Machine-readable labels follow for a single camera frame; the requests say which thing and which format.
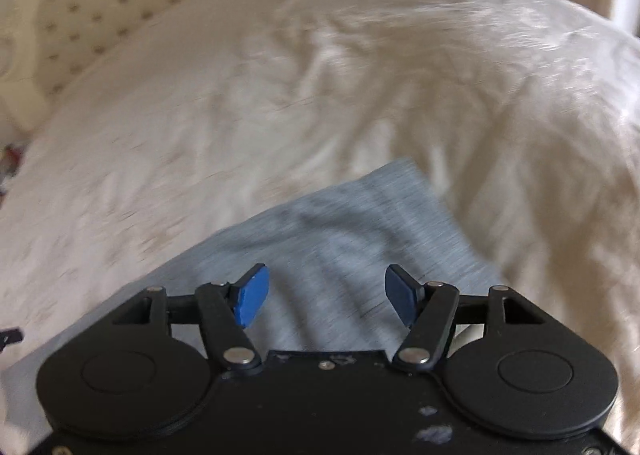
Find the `metal rivet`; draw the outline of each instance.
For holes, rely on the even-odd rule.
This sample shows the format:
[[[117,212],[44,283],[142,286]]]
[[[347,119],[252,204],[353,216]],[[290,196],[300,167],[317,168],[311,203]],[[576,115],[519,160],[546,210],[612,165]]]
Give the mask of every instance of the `metal rivet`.
[[[407,349],[402,349],[398,354],[398,357],[402,359],[402,361],[410,363],[411,365],[422,365],[429,361],[431,354],[425,349],[409,347]]]
[[[318,363],[318,368],[320,370],[333,370],[335,368],[335,363],[333,361],[320,361]]]
[[[66,446],[55,446],[51,450],[51,455],[73,455],[73,453]]]
[[[244,347],[231,347],[222,355],[226,361],[234,365],[248,365],[255,358],[255,352]]]

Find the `light blue cloth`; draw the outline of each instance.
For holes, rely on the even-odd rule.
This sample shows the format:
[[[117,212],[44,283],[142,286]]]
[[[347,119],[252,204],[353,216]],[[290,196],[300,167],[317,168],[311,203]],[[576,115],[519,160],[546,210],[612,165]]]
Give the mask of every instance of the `light blue cloth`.
[[[393,353],[408,331],[385,297],[390,263],[420,281],[452,283],[465,294],[486,294],[500,283],[414,163],[399,160],[224,229],[128,284],[2,374],[9,422],[26,428],[33,443],[49,432],[34,391],[37,369],[66,340],[135,293],[151,285],[166,287],[169,295],[193,293],[209,281],[236,281],[258,262],[270,268],[270,292],[247,334],[262,354],[268,349]],[[196,326],[175,329],[175,337],[203,352]]]

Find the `bed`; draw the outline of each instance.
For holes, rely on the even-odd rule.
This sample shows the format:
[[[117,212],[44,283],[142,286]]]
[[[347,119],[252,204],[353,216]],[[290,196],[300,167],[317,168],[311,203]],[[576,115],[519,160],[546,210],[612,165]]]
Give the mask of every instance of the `bed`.
[[[0,328],[26,339],[0,369],[213,232],[409,156],[612,359],[607,431],[640,453],[638,41],[565,0],[24,2]]]

